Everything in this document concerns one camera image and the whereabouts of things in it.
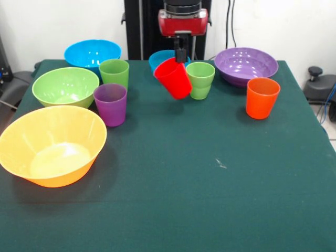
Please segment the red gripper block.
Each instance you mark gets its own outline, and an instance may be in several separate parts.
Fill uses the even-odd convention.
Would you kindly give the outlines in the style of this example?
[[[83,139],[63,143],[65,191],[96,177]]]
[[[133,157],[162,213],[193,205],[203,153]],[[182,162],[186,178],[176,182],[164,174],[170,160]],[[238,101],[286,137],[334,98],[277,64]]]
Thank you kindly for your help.
[[[176,62],[181,62],[180,49],[182,50],[182,62],[188,58],[189,34],[191,36],[201,36],[206,33],[208,23],[208,11],[202,8],[198,13],[187,16],[176,16],[161,9],[158,13],[158,23],[160,32],[165,37],[174,37],[174,51]]]

